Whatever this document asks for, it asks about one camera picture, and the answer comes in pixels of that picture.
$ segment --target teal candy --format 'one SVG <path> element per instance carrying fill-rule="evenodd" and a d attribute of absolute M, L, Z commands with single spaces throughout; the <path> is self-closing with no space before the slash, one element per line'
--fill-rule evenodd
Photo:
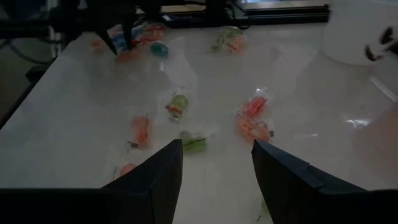
<path fill-rule="evenodd" d="M 150 46 L 150 50 L 154 55 L 160 57 L 167 57 L 169 55 L 169 48 L 166 45 L 155 42 Z"/>

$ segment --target white container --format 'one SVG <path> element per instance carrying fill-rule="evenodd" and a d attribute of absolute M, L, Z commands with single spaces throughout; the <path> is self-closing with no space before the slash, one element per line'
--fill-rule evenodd
<path fill-rule="evenodd" d="M 332 0 L 323 51 L 332 59 L 351 65 L 372 65 L 366 54 L 378 59 L 398 35 L 398 0 Z M 381 43 L 391 27 L 395 40 Z"/>

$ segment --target white bucket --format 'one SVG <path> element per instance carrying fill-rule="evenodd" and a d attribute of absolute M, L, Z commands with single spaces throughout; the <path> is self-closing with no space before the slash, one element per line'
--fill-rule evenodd
<path fill-rule="evenodd" d="M 332 0 L 330 7 L 323 51 L 338 62 L 372 65 L 398 38 L 398 0 Z"/>

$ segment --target white table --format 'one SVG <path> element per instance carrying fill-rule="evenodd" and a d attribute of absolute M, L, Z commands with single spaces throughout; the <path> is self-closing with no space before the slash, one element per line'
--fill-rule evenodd
<path fill-rule="evenodd" d="M 156 121 L 157 97 L 172 86 L 196 89 L 189 121 L 218 128 L 206 152 L 185 155 L 174 223 L 256 223 L 262 196 L 251 145 L 237 135 L 233 110 L 257 86 L 272 92 L 271 143 L 365 189 L 398 186 L 390 167 L 372 166 L 357 132 L 392 106 L 367 68 L 330 60 L 319 48 L 324 24 L 258 26 L 240 55 L 213 54 L 219 29 L 168 30 L 170 58 L 148 52 L 113 67 L 110 51 L 90 53 L 85 34 L 53 63 L 0 131 L 0 187 L 89 187 L 112 180 L 138 110 Z M 154 126 L 153 147 L 178 127 Z"/>

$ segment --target table surface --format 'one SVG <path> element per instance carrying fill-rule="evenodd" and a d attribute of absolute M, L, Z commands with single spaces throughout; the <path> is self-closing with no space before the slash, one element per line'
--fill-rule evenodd
<path fill-rule="evenodd" d="M 0 130 L 0 187 L 97 188 L 115 167 L 140 164 L 181 126 L 164 121 L 159 102 L 177 86 L 193 93 L 181 125 L 211 128 L 207 151 L 184 155 L 174 223 L 256 223 L 262 196 L 251 144 L 236 133 L 233 111 L 266 86 L 275 137 L 271 143 L 365 189 L 396 188 L 390 166 L 359 147 L 362 129 L 393 102 L 368 68 L 330 60 L 319 49 L 324 24 L 257 26 L 239 55 L 214 54 L 220 29 L 168 30 L 170 57 L 147 49 L 115 65 L 110 51 L 90 52 L 90 36 L 71 43 Z M 131 120 L 148 113 L 152 147 L 126 156 Z"/>

